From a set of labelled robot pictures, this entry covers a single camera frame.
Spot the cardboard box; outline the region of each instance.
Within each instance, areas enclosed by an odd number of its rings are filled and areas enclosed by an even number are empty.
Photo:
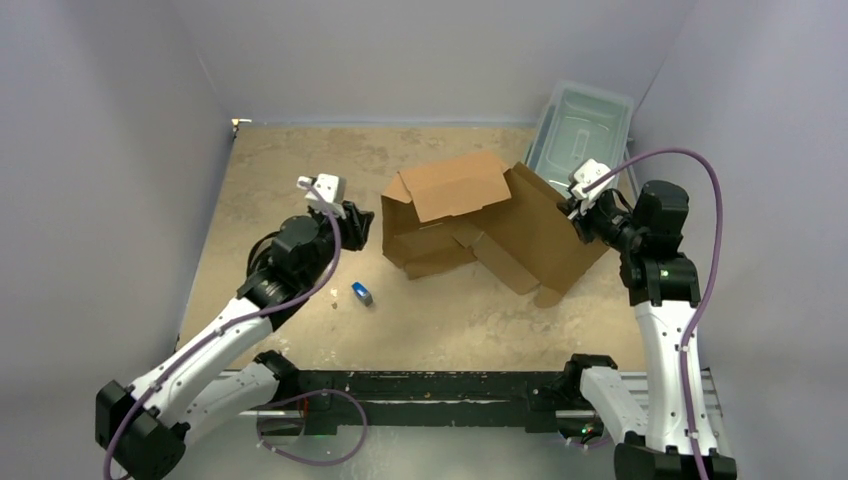
[[[479,261],[515,293],[556,305],[607,250],[584,245],[564,198],[519,163],[476,152],[401,170],[383,192],[383,255],[410,279]]]

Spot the gray wall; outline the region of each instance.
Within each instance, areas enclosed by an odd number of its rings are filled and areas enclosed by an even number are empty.
[[[96,475],[94,394],[173,347],[228,123],[166,0],[0,6],[0,477]]]
[[[695,0],[174,0],[233,117],[535,121],[557,79],[642,98]]]
[[[848,471],[846,24],[845,2],[698,2],[633,123],[639,150],[694,148],[722,181],[703,356],[747,480]],[[637,175],[689,190],[684,247],[705,278],[706,174],[665,158]]]

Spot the blue object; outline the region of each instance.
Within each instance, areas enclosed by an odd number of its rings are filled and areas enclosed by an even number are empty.
[[[354,282],[353,285],[351,285],[351,288],[353,288],[353,294],[356,295],[356,298],[358,298],[359,301],[366,307],[374,303],[374,297],[371,296],[371,292],[369,292],[368,289],[361,283]]]

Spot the translucent storage bin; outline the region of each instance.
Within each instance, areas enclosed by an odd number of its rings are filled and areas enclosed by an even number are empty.
[[[568,176],[584,161],[616,167],[624,157],[634,102],[624,95],[559,82],[543,110],[525,163],[568,197]]]

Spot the purple hose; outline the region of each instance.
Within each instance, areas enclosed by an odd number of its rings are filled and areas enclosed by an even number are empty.
[[[288,302],[285,302],[285,303],[280,304],[280,305],[276,305],[276,306],[273,306],[273,307],[266,308],[264,310],[259,310],[258,312],[253,312],[253,313],[249,313],[247,315],[242,315],[240,317],[236,317],[236,318],[226,322],[224,325],[221,326],[222,332],[227,331],[230,328],[232,328],[232,327],[234,327],[234,326],[236,326],[236,325],[238,325],[242,322],[246,322],[248,320],[252,320],[252,319],[257,318],[257,317],[265,317],[265,316],[271,315],[272,313],[277,313],[281,310],[285,310],[287,308],[290,308],[290,307],[293,307],[295,305],[298,305],[298,304],[305,302],[306,300],[309,299],[309,297],[311,297],[312,295],[315,295],[315,293],[317,293],[319,290],[321,290],[321,288],[323,288],[324,285],[326,285],[327,282],[330,281],[330,278],[336,272],[336,267],[339,266],[339,259],[341,258],[341,246],[342,246],[342,234],[341,234],[341,230],[339,229],[339,223],[336,220],[335,214],[333,213],[332,209],[324,201],[324,198],[321,196],[321,194],[318,193],[318,191],[315,190],[315,188],[310,184],[304,183],[302,185],[304,187],[306,187],[306,189],[309,191],[309,193],[311,193],[312,195],[314,195],[318,199],[319,204],[321,205],[321,210],[323,211],[324,215],[326,215],[327,218],[329,218],[330,227],[332,227],[332,229],[333,229],[333,241],[334,241],[333,258],[330,261],[330,266],[327,269],[327,272],[324,274],[323,279],[321,279],[318,283],[315,284],[315,286],[313,286],[309,291],[307,291],[303,295],[301,295],[301,296],[299,296],[295,299],[289,300]],[[173,375],[173,373],[178,368],[180,368],[189,358],[194,356],[194,354],[197,353],[198,350],[205,347],[209,342],[211,342],[213,339],[215,339],[217,337],[218,337],[218,334],[216,334],[215,332],[212,332],[209,335],[201,338],[197,343],[195,343],[191,347],[187,348],[182,353],[182,355],[177,357],[177,359],[175,359],[171,363],[171,365],[168,366],[168,368],[166,368],[162,372],[162,375],[159,375],[159,377],[153,382],[153,385],[150,388],[148,388],[144,393],[142,393],[140,397],[138,397],[138,400],[135,401],[133,406],[127,412],[127,415],[121,420],[121,423],[118,425],[117,430],[115,430],[115,434],[112,436],[112,440],[109,441],[109,446],[106,448],[106,457],[103,460],[103,478],[104,478],[104,480],[114,480],[112,478],[112,472],[111,472],[112,458],[115,456],[115,450],[117,449],[117,446],[118,446],[118,440],[120,440],[121,436],[123,436],[124,432],[127,429],[127,426],[130,423],[130,420],[135,416],[136,412],[138,412],[138,410],[144,405],[144,403],[147,402],[147,400],[150,399],[150,397],[153,395],[153,392],[155,391],[155,389],[158,385],[161,385],[162,382],[164,382],[165,380],[170,378],[170,376]],[[353,404],[356,405],[361,411],[362,407],[356,402],[355,399],[353,399],[353,397],[350,397],[349,395],[345,395],[345,397],[348,398],[349,400],[351,400],[353,402]],[[363,413],[363,426],[364,426],[365,425],[365,423],[364,423],[365,422],[364,411],[362,413]],[[365,432],[366,431],[367,431],[367,429],[363,430],[362,439],[360,439],[360,443],[365,441]],[[129,475],[125,475],[118,480],[126,480],[127,478],[129,478]]]
[[[354,446],[351,451],[349,451],[345,455],[342,455],[339,458],[336,458],[335,460],[310,460],[308,458],[299,457],[297,455],[294,455],[294,454],[285,452],[283,450],[280,450],[277,447],[268,443],[265,440],[265,438],[262,436],[262,432],[259,428],[259,422],[256,422],[256,436],[259,437],[259,444],[262,445],[263,447],[267,448],[269,451],[276,453],[277,455],[280,455],[281,457],[286,457],[289,460],[294,460],[295,462],[299,462],[299,463],[302,463],[304,465],[309,465],[310,467],[332,467],[333,465],[339,465],[341,463],[344,463],[344,462],[350,460],[354,455],[356,455],[357,452],[359,452],[359,449],[362,448],[362,445],[365,443],[365,436],[368,433],[368,423],[367,423],[367,417],[365,416],[365,409],[363,409],[362,405],[360,405],[360,403],[357,402],[356,399],[353,398],[350,394],[342,392],[341,390],[334,390],[332,388],[325,388],[323,390],[316,390],[314,392],[302,393],[302,394],[300,394],[296,397],[292,397],[292,398],[289,398],[287,400],[283,400],[283,401],[280,401],[280,402],[269,403],[267,405],[263,405],[263,407],[264,408],[282,407],[283,405],[287,405],[289,403],[296,402],[298,400],[303,400],[304,398],[314,397],[314,396],[320,395],[320,394],[333,394],[333,395],[339,395],[341,397],[346,398],[348,401],[350,401],[350,403],[353,404],[354,407],[356,407],[356,410],[359,412],[359,415],[362,417],[362,435],[359,436],[359,441],[356,442],[356,446]]]
[[[710,182],[713,185],[713,192],[715,194],[716,229],[715,240],[713,242],[713,258],[710,262],[710,274],[707,278],[707,286],[706,288],[704,288],[704,297],[701,299],[701,303],[698,305],[698,308],[695,309],[695,314],[692,315],[692,319],[686,325],[686,329],[683,332],[683,338],[680,341],[680,380],[683,383],[683,401],[686,405],[686,422],[689,424],[689,432],[691,432],[689,435],[689,440],[692,445],[692,455],[695,457],[695,464],[698,467],[698,475],[701,477],[701,480],[709,480],[709,477],[707,476],[707,469],[704,465],[704,459],[701,458],[700,455],[701,449],[698,446],[698,429],[695,428],[695,405],[692,399],[692,385],[689,381],[689,355],[687,347],[689,346],[689,342],[692,339],[692,334],[695,332],[695,328],[698,326],[698,322],[701,321],[701,317],[704,315],[704,310],[707,308],[707,303],[709,303],[710,298],[713,295],[716,274],[718,273],[718,258],[719,253],[721,252],[721,235],[722,229],[724,227],[724,207],[721,198],[721,186],[718,183],[718,176],[716,175],[712,165],[710,165],[710,162],[708,162],[707,159],[703,157],[703,155],[686,148],[662,148],[660,150],[654,150],[652,152],[636,155],[630,160],[612,169],[609,173],[603,175],[594,183],[586,187],[585,191],[588,192],[596,188],[601,183],[612,178],[614,175],[618,174],[625,168],[630,167],[631,165],[639,163],[642,160],[645,160],[646,158],[650,158],[655,155],[661,155],[663,153],[679,153],[682,155],[687,155],[697,160],[698,163],[704,166],[704,169],[710,176]]]

